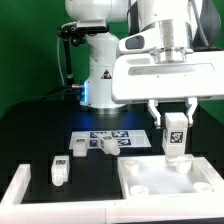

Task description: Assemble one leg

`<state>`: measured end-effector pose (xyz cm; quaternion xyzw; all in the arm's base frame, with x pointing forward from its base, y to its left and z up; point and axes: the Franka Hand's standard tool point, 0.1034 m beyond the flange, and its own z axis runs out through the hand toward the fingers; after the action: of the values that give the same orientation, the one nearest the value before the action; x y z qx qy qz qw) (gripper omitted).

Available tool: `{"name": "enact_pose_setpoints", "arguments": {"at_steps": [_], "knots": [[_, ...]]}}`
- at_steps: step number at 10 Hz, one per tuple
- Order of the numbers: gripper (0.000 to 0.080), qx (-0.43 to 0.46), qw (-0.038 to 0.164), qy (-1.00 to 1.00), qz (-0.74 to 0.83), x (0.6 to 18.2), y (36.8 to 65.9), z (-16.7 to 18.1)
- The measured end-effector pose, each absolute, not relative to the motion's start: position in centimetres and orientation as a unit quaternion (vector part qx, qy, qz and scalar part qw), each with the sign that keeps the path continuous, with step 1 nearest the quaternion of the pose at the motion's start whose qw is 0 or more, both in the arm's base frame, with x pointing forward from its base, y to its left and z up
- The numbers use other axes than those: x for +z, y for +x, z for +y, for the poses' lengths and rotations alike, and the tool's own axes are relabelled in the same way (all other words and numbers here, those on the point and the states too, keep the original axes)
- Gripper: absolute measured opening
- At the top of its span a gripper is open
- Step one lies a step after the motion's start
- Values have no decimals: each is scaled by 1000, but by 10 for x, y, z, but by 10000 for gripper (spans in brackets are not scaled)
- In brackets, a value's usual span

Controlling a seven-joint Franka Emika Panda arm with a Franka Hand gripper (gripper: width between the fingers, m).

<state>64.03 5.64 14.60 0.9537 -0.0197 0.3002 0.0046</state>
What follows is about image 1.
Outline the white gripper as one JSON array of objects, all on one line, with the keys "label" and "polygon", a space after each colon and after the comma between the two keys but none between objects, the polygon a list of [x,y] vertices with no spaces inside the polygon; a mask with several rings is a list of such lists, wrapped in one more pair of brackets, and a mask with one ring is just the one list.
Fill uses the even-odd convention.
[{"label": "white gripper", "polygon": [[156,64],[150,54],[124,55],[116,60],[112,99],[116,103],[147,102],[156,128],[161,127],[158,102],[185,101],[188,125],[198,100],[224,98],[224,51],[196,52],[184,63]]}]

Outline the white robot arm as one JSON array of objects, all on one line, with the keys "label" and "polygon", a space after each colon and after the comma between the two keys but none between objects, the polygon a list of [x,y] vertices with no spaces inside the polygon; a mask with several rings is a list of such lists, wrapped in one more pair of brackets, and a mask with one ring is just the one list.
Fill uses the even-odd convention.
[{"label": "white robot arm", "polygon": [[157,125],[160,102],[224,99],[224,51],[212,44],[221,28],[212,0],[66,0],[79,31],[99,20],[128,21],[113,67],[112,99],[146,102]]}]

